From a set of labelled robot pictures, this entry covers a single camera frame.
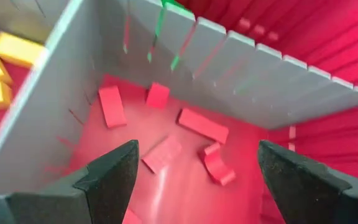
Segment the red domino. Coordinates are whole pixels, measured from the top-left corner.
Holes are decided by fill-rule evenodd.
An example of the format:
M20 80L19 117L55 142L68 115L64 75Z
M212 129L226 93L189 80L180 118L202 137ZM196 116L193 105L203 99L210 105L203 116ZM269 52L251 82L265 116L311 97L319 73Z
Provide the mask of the red domino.
M130 209L127 209L122 224L142 224L142 220L140 220L140 218L138 218Z
M179 155L181 145L174 136L169 136L156 147L151 149L142 161L150 168L153 173L157 173L174 158Z
M146 105L154 108L164 108L169 97L169 88L153 83L147 96Z
M213 182L225 186L236 178L236 173L222 161L220 147L221 145L216 142L201 151L200 155Z
M181 111L179 124L222 144L226 143L229 129L187 108Z
M122 107L121 96L117 86L101 88L99 90L104 119L108 128L125 125L127 123Z

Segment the red block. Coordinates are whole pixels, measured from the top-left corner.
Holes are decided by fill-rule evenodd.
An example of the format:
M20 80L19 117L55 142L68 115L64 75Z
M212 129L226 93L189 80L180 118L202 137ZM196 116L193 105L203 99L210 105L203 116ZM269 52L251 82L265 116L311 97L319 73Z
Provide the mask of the red block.
M153 173L157 173L179 155L181 145L174 136L169 136L151 149L142 161Z
M122 224L142 224L142 220L135 215L130 209L127 209Z
M220 143L226 143L229 129L187 108L181 111L179 124Z
M101 88L99 90L104 119L108 128L125 125L127 123L122 107L121 96L117 86Z
M200 154L204 155L203 162L213 182L225 186L236 178L236 173L222 161L218 146L215 143Z
M153 83L147 96L146 105L154 108L164 108L169 97L169 88Z

